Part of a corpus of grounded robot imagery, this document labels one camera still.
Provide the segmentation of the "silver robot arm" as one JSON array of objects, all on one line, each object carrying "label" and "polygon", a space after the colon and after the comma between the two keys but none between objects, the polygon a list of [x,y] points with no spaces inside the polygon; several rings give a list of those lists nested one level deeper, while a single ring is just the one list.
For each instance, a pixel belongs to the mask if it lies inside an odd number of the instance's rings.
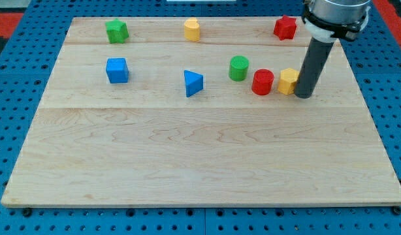
[{"label": "silver robot arm", "polygon": [[309,0],[302,21],[319,42],[353,42],[368,25],[371,0]]}]

